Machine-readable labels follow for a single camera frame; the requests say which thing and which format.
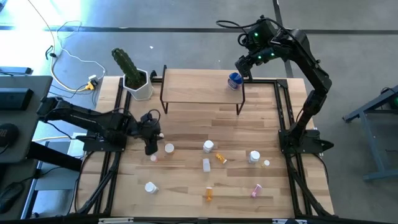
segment blue cup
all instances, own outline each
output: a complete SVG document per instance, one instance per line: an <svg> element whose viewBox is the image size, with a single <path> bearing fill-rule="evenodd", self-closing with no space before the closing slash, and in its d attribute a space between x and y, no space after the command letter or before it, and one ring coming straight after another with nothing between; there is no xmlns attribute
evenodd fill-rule
<svg viewBox="0 0 398 224"><path fill-rule="evenodd" d="M234 72L229 75L228 86L231 87L231 89L238 90L242 83L243 79L240 74Z"/></svg>

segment gray metal stand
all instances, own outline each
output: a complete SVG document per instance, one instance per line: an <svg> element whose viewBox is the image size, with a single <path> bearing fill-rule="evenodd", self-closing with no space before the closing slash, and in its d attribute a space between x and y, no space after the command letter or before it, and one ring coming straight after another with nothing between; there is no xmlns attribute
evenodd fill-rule
<svg viewBox="0 0 398 224"><path fill-rule="evenodd" d="M392 89L395 92L398 92L398 85ZM390 163L386 150L379 149L377 146L378 143L380 143L380 140L377 134L375 134L375 130L371 128L371 123L368 116L370 114L398 114L397 110L376 110L380 106L386 104L393 96L397 97L393 91L386 91L375 99L371 100L369 103L366 103L362 107L354 110L350 114L347 114L343 117L343 120L346 123L351 122L355 118L361 118L362 127L365 130L365 134L371 148L371 153L377 165L378 171L364 175L364 180L398 177L398 169L390 168Z"/></svg>

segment potted cactus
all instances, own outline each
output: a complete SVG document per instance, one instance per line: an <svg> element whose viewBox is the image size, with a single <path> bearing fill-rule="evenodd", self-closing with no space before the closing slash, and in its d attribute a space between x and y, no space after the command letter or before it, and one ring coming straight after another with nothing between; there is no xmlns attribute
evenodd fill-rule
<svg viewBox="0 0 398 224"><path fill-rule="evenodd" d="M122 49L113 49L112 56L123 71L123 87L127 89L137 101L149 100L154 88L148 73L138 69L127 53Z"/></svg>

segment small white cylinder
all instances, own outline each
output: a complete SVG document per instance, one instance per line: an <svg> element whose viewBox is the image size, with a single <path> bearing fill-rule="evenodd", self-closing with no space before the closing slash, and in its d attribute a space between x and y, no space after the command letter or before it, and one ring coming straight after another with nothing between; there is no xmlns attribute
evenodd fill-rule
<svg viewBox="0 0 398 224"><path fill-rule="evenodd" d="M205 153L209 153L211 152L211 150L213 150L214 148L214 143L210 140L205 141L204 145L203 145L203 150Z"/></svg>
<svg viewBox="0 0 398 224"><path fill-rule="evenodd" d="M257 151L251 151L249 155L249 163L253 164L260 160L260 153Z"/></svg>
<svg viewBox="0 0 398 224"><path fill-rule="evenodd" d="M174 152L174 145L171 143L168 143L164 146L164 151L166 151L167 154L171 154Z"/></svg>
<svg viewBox="0 0 398 224"><path fill-rule="evenodd" d="M150 156L150 160L151 160L152 162L157 162L157 156L156 156L155 154L151 155L151 156Z"/></svg>
<svg viewBox="0 0 398 224"><path fill-rule="evenodd" d="M150 194L154 194L159 190L159 188L156 187L156 185L152 182L148 182L145 185L145 191L150 193Z"/></svg>
<svg viewBox="0 0 398 224"><path fill-rule="evenodd" d="M264 160L264 166L269 166L269 164L270 164L270 162L269 162L269 160Z"/></svg>
<svg viewBox="0 0 398 224"><path fill-rule="evenodd" d="M210 160L209 159L203 159L203 171L210 172Z"/></svg>

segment wooden tabletop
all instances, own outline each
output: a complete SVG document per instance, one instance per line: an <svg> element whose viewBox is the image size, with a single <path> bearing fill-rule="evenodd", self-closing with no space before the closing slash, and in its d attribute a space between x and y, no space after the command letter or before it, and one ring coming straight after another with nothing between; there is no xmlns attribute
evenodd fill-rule
<svg viewBox="0 0 398 224"><path fill-rule="evenodd" d="M234 70L166 69L163 101L166 103L240 104L242 89L232 90L229 74Z"/></svg>
<svg viewBox="0 0 398 224"><path fill-rule="evenodd" d="M119 77L105 77L99 93L98 111L114 107ZM296 115L307 94L299 78L288 79L291 102ZM156 108L162 113L160 125L165 139L159 141L159 161L151 162L144 154L141 140L129 139L122 154L114 195L112 216L129 217L219 217L275 218L293 217L292 199L285 159L280 153L279 129L274 87L268 84L247 84L246 104L239 116L235 105L176 103L164 114L160 104L160 84L153 83L154 94L149 101L132 101L130 112L136 117ZM215 143L215 150L204 154L206 140ZM164 145L172 143L175 153L167 156ZM250 151L261 153L269 167L249 164ZM222 164L216 152L228 159ZM78 189L80 208L98 185L103 152L96 152L87 161ZM209 158L211 172L204 173L202 159ZM323 165L313 155L303 155L307 184L314 196L333 213ZM156 194L144 190L147 182L158 186ZM250 193L260 184L257 198ZM207 202L206 187L213 187L213 200ZM103 197L104 208L108 188ZM299 203L304 211L302 193Z"/></svg>

